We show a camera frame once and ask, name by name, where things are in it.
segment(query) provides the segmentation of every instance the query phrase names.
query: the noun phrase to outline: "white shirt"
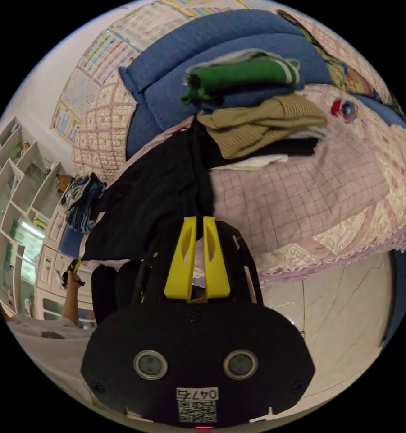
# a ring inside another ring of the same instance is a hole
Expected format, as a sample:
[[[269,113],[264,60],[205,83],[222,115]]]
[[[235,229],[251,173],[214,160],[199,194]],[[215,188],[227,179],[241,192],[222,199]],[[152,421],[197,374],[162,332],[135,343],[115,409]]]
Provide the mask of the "white shirt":
[[[93,404],[81,365],[91,330],[79,329],[67,318],[35,320],[17,314],[8,322],[21,347],[35,364],[69,394]]]

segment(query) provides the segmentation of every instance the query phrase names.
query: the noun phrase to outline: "pile of clothes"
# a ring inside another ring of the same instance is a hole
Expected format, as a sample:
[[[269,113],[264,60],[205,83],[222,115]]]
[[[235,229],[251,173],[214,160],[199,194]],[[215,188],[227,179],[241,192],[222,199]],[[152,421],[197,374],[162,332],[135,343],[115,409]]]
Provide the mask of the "pile of clothes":
[[[189,92],[181,100],[201,108],[200,124],[220,148],[226,160],[246,157],[245,164],[226,164],[220,169],[252,169],[288,156],[308,156],[319,138],[324,138],[326,115],[314,103],[295,94],[299,62],[258,49],[224,55],[187,70],[184,84]],[[254,106],[216,109],[229,92],[279,86],[285,94]],[[317,139],[311,142],[297,140]]]
[[[247,50],[187,71],[181,100],[201,108],[179,130],[121,173],[97,201],[105,212],[85,244],[83,260],[144,259],[171,223],[214,214],[211,170],[260,170],[291,156],[311,156],[326,136],[326,114],[288,86],[299,63]],[[253,106],[216,109],[230,91],[285,86],[285,94]]]
[[[105,184],[94,173],[75,178],[60,201],[68,226],[85,235],[90,233],[97,217],[94,209],[104,191]]]

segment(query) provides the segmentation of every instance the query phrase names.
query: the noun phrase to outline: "screw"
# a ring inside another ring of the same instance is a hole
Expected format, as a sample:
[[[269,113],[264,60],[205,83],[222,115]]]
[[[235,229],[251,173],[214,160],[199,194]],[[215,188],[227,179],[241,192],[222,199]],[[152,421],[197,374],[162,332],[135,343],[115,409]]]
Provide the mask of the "screw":
[[[191,323],[197,323],[197,322],[199,322],[201,320],[201,313],[199,311],[195,311],[195,310],[191,311],[189,313],[188,318],[189,318],[189,321]]]
[[[295,382],[292,386],[292,392],[298,394],[303,390],[303,382],[301,380]]]
[[[99,382],[93,382],[91,387],[93,391],[97,392],[98,394],[103,394],[105,392],[104,387]]]

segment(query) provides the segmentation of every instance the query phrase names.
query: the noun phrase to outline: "printed number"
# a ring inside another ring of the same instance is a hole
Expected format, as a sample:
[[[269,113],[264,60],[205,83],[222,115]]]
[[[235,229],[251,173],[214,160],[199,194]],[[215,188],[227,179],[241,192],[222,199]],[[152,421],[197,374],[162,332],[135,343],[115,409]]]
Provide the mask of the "printed number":
[[[176,400],[218,400],[218,388],[176,388]]]

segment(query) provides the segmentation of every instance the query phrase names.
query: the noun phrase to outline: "cabinet drawer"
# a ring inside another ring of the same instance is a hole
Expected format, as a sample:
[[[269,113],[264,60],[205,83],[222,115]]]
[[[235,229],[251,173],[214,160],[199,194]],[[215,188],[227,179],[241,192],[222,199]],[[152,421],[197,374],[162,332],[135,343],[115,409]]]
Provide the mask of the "cabinet drawer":
[[[66,215],[61,209],[61,206],[58,206],[54,211],[44,238],[44,244],[55,250],[59,249],[63,232],[66,228]]]
[[[43,246],[41,258],[37,267],[37,286],[51,292],[51,286],[54,277],[54,263],[57,256],[57,251]]]
[[[57,257],[55,260],[54,269],[60,272],[60,275],[65,272],[69,265],[72,262],[72,257],[69,257],[65,254],[57,253]],[[84,286],[78,289],[78,300],[82,302],[91,303],[91,270],[84,268],[81,266],[78,270],[78,275],[81,280],[85,283]],[[57,278],[53,279],[52,289],[51,291],[58,296],[66,296],[65,289],[60,285]]]
[[[57,296],[54,293],[46,292],[45,290],[37,287],[36,307],[40,320],[59,319],[63,312],[63,306],[64,297]],[[89,325],[89,327],[93,327],[95,324],[95,314],[93,313],[92,304],[78,300],[78,315],[81,325],[86,324]]]

